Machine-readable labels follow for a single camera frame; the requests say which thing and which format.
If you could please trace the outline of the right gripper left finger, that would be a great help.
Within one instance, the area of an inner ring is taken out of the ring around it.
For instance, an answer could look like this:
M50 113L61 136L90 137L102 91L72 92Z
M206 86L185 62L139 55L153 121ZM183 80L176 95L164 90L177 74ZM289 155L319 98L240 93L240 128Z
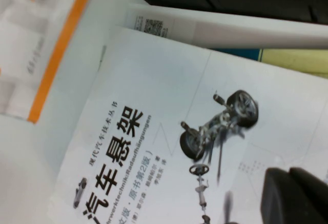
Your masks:
M260 205L262 222L327 223L327 203L312 203L289 170L266 170Z

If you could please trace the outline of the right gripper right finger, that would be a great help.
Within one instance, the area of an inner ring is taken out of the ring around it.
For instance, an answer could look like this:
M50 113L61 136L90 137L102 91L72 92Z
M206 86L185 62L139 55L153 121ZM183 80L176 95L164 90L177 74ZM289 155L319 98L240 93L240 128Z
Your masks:
M312 203L327 203L326 183L303 168L290 168L289 173Z

